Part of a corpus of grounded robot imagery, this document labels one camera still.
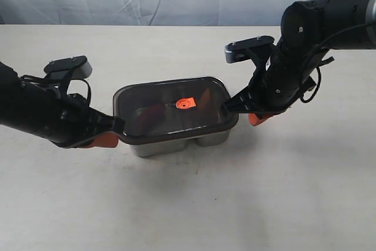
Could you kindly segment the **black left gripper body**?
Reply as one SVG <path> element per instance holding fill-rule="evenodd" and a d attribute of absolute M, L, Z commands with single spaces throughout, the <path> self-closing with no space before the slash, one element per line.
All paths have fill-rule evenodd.
<path fill-rule="evenodd" d="M 65 129 L 60 133 L 68 136 L 63 141 L 54 141 L 60 148 L 85 148 L 95 137 L 113 132 L 120 136 L 125 129 L 125 121 L 117 116 L 104 114 L 90 107 L 88 99 L 78 93 L 69 94 L 63 102 L 67 108 L 60 115 L 60 122 Z"/>

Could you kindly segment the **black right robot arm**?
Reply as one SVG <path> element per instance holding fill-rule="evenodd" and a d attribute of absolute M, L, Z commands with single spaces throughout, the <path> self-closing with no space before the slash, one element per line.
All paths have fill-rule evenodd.
<path fill-rule="evenodd" d="M 285 112 L 321 81 L 311 77 L 333 61 L 330 50 L 375 48 L 375 0 L 309 0 L 291 4 L 281 36 L 258 36 L 225 47 L 228 63 L 251 60 L 249 84 L 227 100 L 229 113 L 246 113 L 252 125 Z"/>

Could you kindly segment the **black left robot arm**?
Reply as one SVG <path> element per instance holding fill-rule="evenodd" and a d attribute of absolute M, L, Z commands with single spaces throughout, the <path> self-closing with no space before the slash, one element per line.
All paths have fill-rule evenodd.
<path fill-rule="evenodd" d="M 90 107 L 86 96 L 68 93 L 72 81 L 85 82 L 92 73 L 86 56 L 50 61 L 43 78 L 18 76 L 1 64 L 1 125 L 70 148 L 114 148 L 124 131 L 121 118 Z"/>

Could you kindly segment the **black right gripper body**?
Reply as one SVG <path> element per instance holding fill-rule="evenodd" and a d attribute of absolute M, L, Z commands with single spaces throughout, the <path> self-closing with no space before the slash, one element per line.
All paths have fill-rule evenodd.
<path fill-rule="evenodd" d="M 265 74 L 261 68 L 256 68 L 248 85 L 240 92 L 223 102 L 221 108 L 227 113 L 252 113 L 258 116 L 267 114 L 279 115 L 290 108 L 288 103 L 282 106 L 271 106 L 263 99 L 262 77 Z"/>

